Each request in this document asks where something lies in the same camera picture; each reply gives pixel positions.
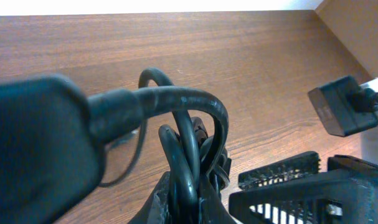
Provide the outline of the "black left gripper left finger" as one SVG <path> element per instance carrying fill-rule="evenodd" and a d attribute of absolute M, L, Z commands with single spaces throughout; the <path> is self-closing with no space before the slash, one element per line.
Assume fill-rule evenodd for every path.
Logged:
<path fill-rule="evenodd" d="M 139 212 L 128 224 L 173 224 L 169 209 L 170 171 L 165 172 Z"/>

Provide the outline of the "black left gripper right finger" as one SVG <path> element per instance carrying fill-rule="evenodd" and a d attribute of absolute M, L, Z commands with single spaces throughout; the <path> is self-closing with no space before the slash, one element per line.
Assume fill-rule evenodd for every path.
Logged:
<path fill-rule="evenodd" d="M 199 179 L 198 220 L 200 224 L 235 224 L 205 175 Z"/>

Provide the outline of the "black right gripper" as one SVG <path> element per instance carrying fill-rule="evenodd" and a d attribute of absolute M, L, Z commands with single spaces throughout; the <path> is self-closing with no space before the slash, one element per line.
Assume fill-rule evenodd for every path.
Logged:
<path fill-rule="evenodd" d="M 239 174 L 244 191 L 230 195 L 229 213 L 242 223 L 378 223 L 378 165 L 335 155 L 317 174 L 319 162 L 307 151 Z"/>

